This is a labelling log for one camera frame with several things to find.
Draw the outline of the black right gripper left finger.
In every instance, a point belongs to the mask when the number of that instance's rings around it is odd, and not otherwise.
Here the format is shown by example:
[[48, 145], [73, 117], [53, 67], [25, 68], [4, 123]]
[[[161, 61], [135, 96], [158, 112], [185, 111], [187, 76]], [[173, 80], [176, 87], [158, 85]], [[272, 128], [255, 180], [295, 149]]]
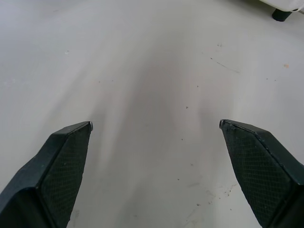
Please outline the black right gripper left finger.
[[48, 137], [0, 193], [0, 228], [67, 228], [92, 130], [86, 121]]

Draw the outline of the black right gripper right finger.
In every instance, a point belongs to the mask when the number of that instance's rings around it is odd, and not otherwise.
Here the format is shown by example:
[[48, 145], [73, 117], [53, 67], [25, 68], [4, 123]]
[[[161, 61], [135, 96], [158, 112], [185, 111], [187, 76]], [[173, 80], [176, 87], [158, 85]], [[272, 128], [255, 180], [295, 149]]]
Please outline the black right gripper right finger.
[[304, 165], [269, 131], [222, 119], [241, 190], [262, 228], [304, 228]]

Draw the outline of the black rubber foot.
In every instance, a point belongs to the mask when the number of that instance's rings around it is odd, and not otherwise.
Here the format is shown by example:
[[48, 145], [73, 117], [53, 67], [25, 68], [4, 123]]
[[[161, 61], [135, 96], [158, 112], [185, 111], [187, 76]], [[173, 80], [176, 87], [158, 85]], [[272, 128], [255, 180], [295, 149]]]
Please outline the black rubber foot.
[[281, 11], [279, 9], [275, 9], [275, 11], [272, 13], [272, 18], [276, 21], [284, 22], [291, 14], [291, 11]]

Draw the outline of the white object with black foot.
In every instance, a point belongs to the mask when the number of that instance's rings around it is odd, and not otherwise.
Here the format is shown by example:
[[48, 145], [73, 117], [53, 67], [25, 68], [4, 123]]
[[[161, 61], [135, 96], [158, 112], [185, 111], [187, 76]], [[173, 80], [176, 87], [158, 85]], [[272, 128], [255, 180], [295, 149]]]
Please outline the white object with black foot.
[[304, 0], [259, 0], [281, 11], [300, 11], [304, 8]]

